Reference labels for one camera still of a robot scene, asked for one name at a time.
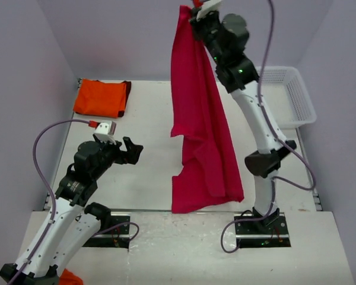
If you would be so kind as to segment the pink t shirt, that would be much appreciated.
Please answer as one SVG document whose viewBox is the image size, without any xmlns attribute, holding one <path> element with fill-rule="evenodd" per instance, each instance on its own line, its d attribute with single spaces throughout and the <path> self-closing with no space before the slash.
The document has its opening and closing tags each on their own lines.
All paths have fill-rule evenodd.
<svg viewBox="0 0 356 285">
<path fill-rule="evenodd" d="M 171 52 L 171 137 L 182 136 L 182 171 L 172 177 L 171 211 L 190 213 L 244 200 L 244 190 L 223 104 L 204 45 L 179 8 Z"/>
</svg>

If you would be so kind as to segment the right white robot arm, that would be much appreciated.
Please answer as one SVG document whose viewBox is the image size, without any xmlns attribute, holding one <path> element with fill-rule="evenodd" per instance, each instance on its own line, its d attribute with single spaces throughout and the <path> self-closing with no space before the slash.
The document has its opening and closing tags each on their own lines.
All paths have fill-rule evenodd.
<svg viewBox="0 0 356 285">
<path fill-rule="evenodd" d="M 273 119 L 263 115 L 264 101 L 244 92 L 249 83 L 259 81 L 254 64 L 244 54 L 249 39 L 244 18 L 237 14 L 220 18 L 216 8 L 193 8 L 190 13 L 195 39 L 204 44 L 213 58 L 220 83 L 240 107 L 255 138 L 257 150 L 245 157 L 244 163 L 255 180 L 253 227 L 259 233 L 266 233 L 273 228 L 279 214 L 273 178 L 281 161 L 290 153 L 280 142 L 291 148 L 297 145 L 286 138 Z"/>
</svg>

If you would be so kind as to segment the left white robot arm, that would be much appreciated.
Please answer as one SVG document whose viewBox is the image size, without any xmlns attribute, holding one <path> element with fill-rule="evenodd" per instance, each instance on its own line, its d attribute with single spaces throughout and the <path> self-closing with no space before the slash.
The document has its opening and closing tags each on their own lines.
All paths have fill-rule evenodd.
<svg viewBox="0 0 356 285">
<path fill-rule="evenodd" d="M 2 266 L 0 276 L 8 284 L 58 284 L 86 241 L 111 228 L 110 209 L 88 203 L 98 179 L 114 163 L 137 164 L 143 149 L 128 137 L 123 142 L 95 139 L 81 143 L 42 228 L 16 262 Z"/>
</svg>

